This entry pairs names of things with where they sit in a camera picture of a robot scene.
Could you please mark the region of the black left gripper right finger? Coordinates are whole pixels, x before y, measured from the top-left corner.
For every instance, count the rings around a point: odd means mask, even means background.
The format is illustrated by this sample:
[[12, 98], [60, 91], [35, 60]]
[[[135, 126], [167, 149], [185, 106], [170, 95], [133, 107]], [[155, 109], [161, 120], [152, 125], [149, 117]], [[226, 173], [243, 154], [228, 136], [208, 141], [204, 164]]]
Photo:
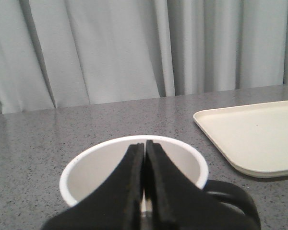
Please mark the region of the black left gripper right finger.
[[235, 185], [209, 181], [208, 191], [194, 185], [170, 160], [160, 144], [146, 143], [147, 196], [157, 230], [247, 230], [247, 217], [223, 205], [243, 208], [246, 199]]

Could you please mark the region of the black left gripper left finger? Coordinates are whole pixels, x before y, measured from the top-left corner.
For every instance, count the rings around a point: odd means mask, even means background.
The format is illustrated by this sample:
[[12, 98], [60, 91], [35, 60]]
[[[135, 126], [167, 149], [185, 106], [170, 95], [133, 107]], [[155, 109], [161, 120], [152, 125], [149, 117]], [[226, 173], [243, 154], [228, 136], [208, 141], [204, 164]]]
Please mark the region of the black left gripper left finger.
[[144, 144], [132, 144], [110, 176], [88, 197], [51, 218], [45, 230], [138, 230]]

